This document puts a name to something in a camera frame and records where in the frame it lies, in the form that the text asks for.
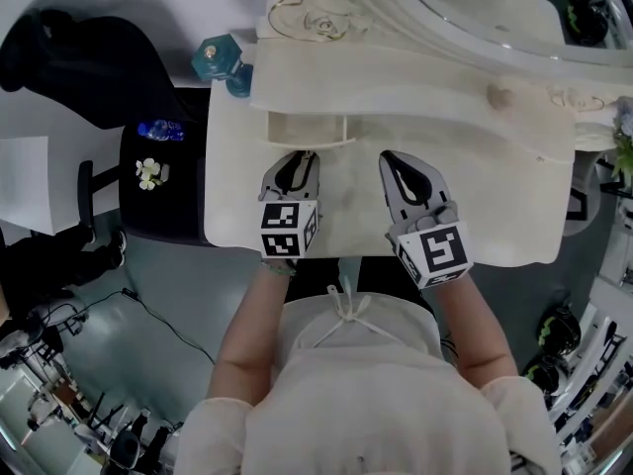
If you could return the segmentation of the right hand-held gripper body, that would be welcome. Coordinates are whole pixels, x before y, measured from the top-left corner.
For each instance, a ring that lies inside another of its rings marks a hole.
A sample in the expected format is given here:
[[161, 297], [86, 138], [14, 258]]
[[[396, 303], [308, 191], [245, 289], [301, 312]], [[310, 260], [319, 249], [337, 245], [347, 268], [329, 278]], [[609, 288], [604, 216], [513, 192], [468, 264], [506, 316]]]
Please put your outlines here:
[[386, 237], [418, 290], [459, 279], [474, 265], [469, 230], [454, 201], [392, 224]]

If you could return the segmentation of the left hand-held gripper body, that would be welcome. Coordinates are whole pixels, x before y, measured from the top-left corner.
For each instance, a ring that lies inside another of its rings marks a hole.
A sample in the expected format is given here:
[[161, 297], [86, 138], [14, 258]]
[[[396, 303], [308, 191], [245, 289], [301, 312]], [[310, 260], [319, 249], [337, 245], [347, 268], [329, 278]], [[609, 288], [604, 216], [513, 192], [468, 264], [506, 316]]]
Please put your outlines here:
[[261, 253], [267, 258], [304, 258], [319, 229], [319, 187], [283, 192], [266, 186], [259, 196]]

